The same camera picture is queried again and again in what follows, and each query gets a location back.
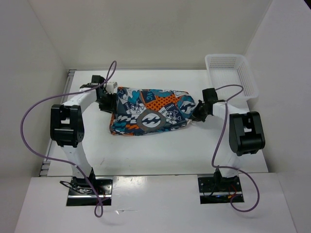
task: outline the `white panel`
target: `white panel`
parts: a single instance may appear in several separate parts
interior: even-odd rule
[[[67,68],[204,67],[244,53],[270,0],[30,0]]]
[[[92,75],[106,71],[76,71],[70,92],[78,91]],[[202,89],[212,87],[206,70],[117,70],[113,78],[119,86],[188,91],[196,102],[202,99]],[[248,111],[244,102],[241,107]],[[211,159],[221,133],[223,120],[208,116],[206,122],[165,133],[145,136],[112,135],[111,114],[101,112],[91,104],[83,113],[86,157],[96,175],[167,175],[213,173]],[[231,152],[228,130],[216,157],[222,162]],[[50,157],[66,159],[64,152],[52,143]],[[246,155],[243,168],[248,172],[267,172],[262,151]],[[71,176],[68,164],[52,161],[49,176]]]
[[[59,181],[69,178],[32,178],[15,232],[294,233],[277,175],[252,176],[261,198],[250,213],[229,203],[201,205],[195,175],[115,177],[112,205],[100,219],[94,206],[66,207],[68,189]],[[256,190],[245,175],[241,185],[245,203],[236,205],[246,209],[256,202]]]
[[[21,118],[36,101],[62,92],[65,77],[29,3],[0,0],[0,232],[14,232],[30,177],[39,174],[41,165],[20,139]],[[42,153],[49,140],[51,104],[39,106],[25,122],[27,139]]]
[[[259,98],[268,167],[279,174],[297,232],[311,232],[311,10],[303,0],[274,0],[246,57]]]

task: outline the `white wall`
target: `white wall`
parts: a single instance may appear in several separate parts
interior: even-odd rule
[[[33,103],[63,91],[67,72],[26,0],[0,1],[0,32],[0,232],[11,233],[41,165],[21,141],[20,120]],[[42,153],[51,104],[35,109],[25,125],[27,139]]]
[[[244,54],[271,0],[30,0],[66,68],[204,68]]]
[[[297,231],[311,232],[311,10],[303,0],[273,0],[246,57],[259,87],[269,170],[280,172]]]

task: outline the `black metal base plate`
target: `black metal base plate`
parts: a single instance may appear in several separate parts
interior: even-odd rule
[[[239,178],[221,190],[215,186],[213,174],[198,176],[198,184],[201,204],[228,203],[235,193],[238,196],[232,202],[244,202]]]
[[[111,205],[112,177],[96,178],[97,192],[100,198],[106,198],[103,205]],[[69,189],[66,206],[96,205],[98,200],[93,192],[81,194]]]

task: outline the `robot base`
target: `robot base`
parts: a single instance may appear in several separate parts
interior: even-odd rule
[[[113,177],[96,177],[95,188],[103,199],[103,205],[111,205]],[[96,205],[98,200],[90,188],[69,188],[66,206]]]

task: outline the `orange polka dot pattern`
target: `orange polka dot pattern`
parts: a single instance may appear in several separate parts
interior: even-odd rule
[[[177,102],[181,99],[181,97],[176,98],[174,94],[167,97],[156,96],[155,98],[155,101],[145,104],[147,109],[159,111],[163,106],[169,103],[174,103],[176,105]]]

